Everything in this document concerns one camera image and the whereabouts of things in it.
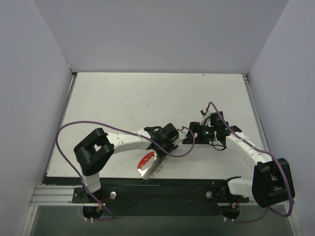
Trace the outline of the red handled metal keyring holder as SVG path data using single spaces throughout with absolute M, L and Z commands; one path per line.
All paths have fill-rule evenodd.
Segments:
M 137 170 L 142 180 L 153 179 L 162 169 L 167 161 L 167 157 L 160 157 L 155 151 L 146 154 L 138 163 Z

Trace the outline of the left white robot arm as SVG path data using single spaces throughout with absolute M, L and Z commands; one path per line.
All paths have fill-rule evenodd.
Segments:
M 183 131 L 171 123 L 165 127 L 145 127 L 135 131 L 135 135 L 106 133 L 102 128 L 93 130 L 74 148 L 76 160 L 80 165 L 83 184 L 86 186 L 83 196 L 89 202 L 96 202 L 101 196 L 99 172 L 113 154 L 131 150 L 154 150 L 157 155 L 166 156 L 186 138 Z

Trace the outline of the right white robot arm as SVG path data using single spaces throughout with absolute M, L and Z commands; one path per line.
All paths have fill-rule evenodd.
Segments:
M 183 144 L 215 146 L 233 151 L 253 171 L 252 179 L 234 178 L 227 182 L 232 195 L 253 198 L 260 207 L 294 202 L 295 190 L 289 162 L 256 148 L 242 130 L 223 120 L 223 113 L 202 113 L 201 122 L 192 121 Z

